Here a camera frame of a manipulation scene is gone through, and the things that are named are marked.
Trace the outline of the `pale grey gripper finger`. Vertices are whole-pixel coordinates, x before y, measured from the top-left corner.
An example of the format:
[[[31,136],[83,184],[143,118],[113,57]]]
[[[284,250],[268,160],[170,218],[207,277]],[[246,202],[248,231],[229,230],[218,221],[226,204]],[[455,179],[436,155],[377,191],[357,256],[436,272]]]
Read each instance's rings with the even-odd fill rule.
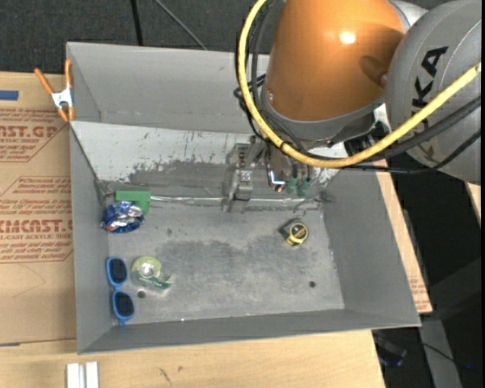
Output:
[[[241,169],[244,168],[247,144],[238,143],[226,156],[226,170],[222,184],[223,195],[229,199],[236,197],[241,184]]]
[[[251,171],[231,169],[222,184],[222,210],[226,213],[243,213],[253,193]]]

